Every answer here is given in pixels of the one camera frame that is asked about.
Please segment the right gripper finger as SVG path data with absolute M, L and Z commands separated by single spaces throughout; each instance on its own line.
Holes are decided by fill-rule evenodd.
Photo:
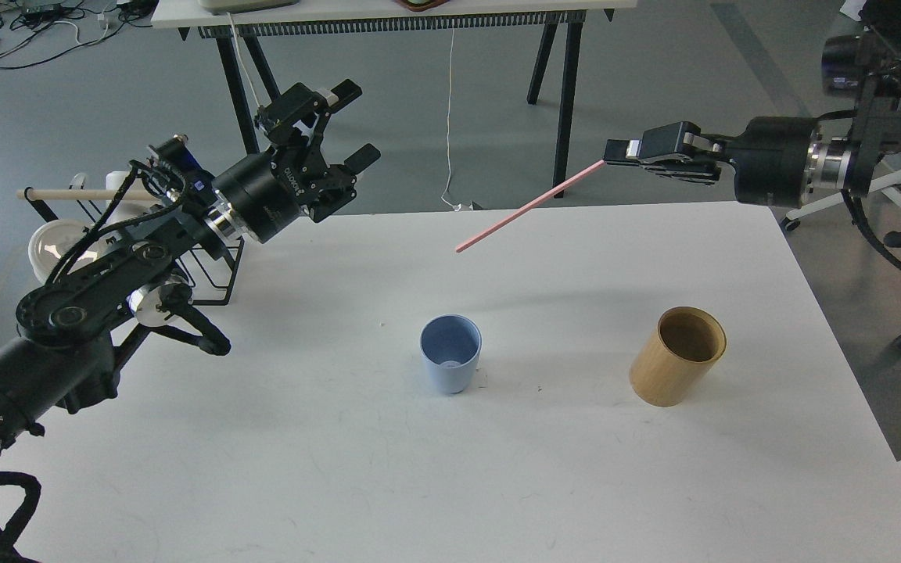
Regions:
M 725 163 L 719 163 L 718 160 L 664 160 L 658 163 L 646 163 L 641 167 L 661 178 L 697 183 L 697 185 L 714 185 L 721 178 Z
M 698 158 L 721 156 L 725 143 L 704 135 L 697 124 L 680 121 L 641 133 L 630 140 L 609 139 L 604 163 L 610 165 L 653 165 L 693 163 Z

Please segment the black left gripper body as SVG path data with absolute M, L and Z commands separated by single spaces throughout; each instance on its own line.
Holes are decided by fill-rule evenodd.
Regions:
M 255 170 L 254 157 L 215 176 L 212 186 L 236 227 L 265 243 L 297 218 L 310 218 L 310 181 L 323 170 Z

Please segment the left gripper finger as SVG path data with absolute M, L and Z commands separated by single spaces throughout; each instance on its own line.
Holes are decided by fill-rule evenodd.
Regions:
M 341 164 L 328 165 L 325 170 L 310 181 L 310 218 L 322 222 L 337 210 L 353 202 L 357 196 L 358 176 L 366 168 L 376 163 L 380 151 L 371 143 L 348 156 Z
M 321 154 L 323 131 L 330 117 L 362 96 L 362 88 L 353 80 L 343 80 L 332 89 L 311 90 L 296 83 L 261 106 L 253 123 L 271 142 L 271 147 L 253 158 L 255 170 L 326 170 Z

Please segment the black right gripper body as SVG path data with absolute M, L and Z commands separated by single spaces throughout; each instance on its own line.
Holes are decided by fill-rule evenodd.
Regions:
M 815 118 L 756 117 L 738 136 L 715 134 L 735 170 L 735 199 L 751 206 L 798 208 L 807 195 L 806 167 Z

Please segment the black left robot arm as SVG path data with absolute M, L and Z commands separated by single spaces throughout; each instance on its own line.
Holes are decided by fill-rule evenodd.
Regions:
M 328 164 L 321 143 L 332 115 L 361 93 L 353 80 L 294 84 L 253 119 L 268 149 L 217 176 L 181 135 L 150 147 L 147 163 L 130 161 L 104 213 L 17 304 L 18 335 L 0 349 L 0 455 L 23 432 L 42 435 L 50 407 L 74 414 L 114 398 L 148 335 L 229 353 L 229 339 L 193 306 L 179 257 L 200 246 L 230 260 L 240 236 L 268 242 L 297 218 L 321 222 L 353 202 L 379 150 L 365 144 Z M 35 477 L 0 471 L 0 562 L 21 561 L 16 541 L 40 496 Z

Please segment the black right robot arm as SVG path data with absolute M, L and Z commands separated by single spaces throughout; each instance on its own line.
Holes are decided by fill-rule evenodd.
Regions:
M 862 199 L 877 164 L 901 154 L 901 51 L 867 30 L 830 38 L 821 58 L 826 94 L 853 99 L 822 117 L 756 117 L 740 135 L 708 134 L 681 121 L 611 139 L 604 163 L 640 167 L 662 178 L 711 185 L 723 165 L 735 172 L 735 199 L 751 206 L 799 208 L 817 188 L 836 190 L 870 246 L 897 270 L 890 252 L 901 232 L 880 240 Z

